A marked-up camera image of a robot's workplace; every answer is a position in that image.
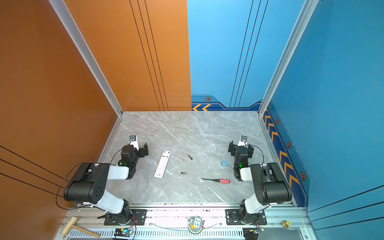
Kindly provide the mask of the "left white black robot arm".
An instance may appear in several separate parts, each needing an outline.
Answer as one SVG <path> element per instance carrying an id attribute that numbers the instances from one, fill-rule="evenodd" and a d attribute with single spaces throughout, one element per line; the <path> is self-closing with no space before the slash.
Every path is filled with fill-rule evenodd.
<path id="1" fill-rule="evenodd" d="M 81 163 L 64 190 L 64 199 L 104 211 L 105 214 L 98 218 L 104 219 L 106 226 L 143 226 L 147 210 L 132 211 L 129 202 L 108 192 L 106 185 L 107 181 L 132 179 L 139 158 L 148 155 L 148 144 L 142 148 L 129 144 L 122 148 L 122 159 L 117 165 Z"/>

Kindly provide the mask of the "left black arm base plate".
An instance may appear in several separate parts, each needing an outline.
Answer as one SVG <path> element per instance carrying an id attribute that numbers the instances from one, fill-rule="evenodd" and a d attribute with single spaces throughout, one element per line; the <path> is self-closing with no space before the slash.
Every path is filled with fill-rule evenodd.
<path id="1" fill-rule="evenodd" d="M 147 210 L 133 209 L 129 210 L 127 214 L 106 214 L 100 216 L 99 219 L 104 218 L 105 226 L 143 226 L 147 217 Z"/>

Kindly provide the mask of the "white remote control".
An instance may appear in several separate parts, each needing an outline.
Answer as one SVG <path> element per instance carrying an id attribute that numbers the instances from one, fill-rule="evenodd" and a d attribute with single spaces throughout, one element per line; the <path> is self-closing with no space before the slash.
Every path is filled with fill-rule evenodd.
<path id="1" fill-rule="evenodd" d="M 169 161 L 169 158 L 170 158 L 170 155 L 171 155 L 171 151 L 166 151 L 166 150 L 163 151 L 161 158 L 159 160 L 157 169 L 156 169 L 155 174 L 154 174 L 155 178 L 161 179 L 163 177 L 164 172 L 165 172 L 166 167 L 167 167 L 167 164 L 168 164 L 168 161 Z"/>

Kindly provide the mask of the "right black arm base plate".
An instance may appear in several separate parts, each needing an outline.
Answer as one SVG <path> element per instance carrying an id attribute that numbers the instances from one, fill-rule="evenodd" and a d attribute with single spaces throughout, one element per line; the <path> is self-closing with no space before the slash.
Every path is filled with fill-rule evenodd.
<path id="1" fill-rule="evenodd" d="M 226 222 L 227 225 L 261 225 L 266 226 L 267 218 L 265 213 L 249 214 L 247 212 L 241 212 L 239 209 L 226 209 Z"/>

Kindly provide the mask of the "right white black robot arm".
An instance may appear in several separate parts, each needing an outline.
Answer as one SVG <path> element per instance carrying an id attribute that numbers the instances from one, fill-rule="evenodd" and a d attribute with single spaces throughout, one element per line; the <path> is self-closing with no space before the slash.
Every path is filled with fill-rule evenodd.
<path id="1" fill-rule="evenodd" d="M 238 145 L 229 143 L 228 152 L 234 157 L 234 176 L 238 181 L 252 182 L 254 193 L 242 200 L 239 219 L 244 225 L 259 223 L 264 211 L 275 204 L 292 200 L 293 194 L 285 175 L 277 163 L 249 164 L 256 146 L 248 145 L 242 137 Z"/>

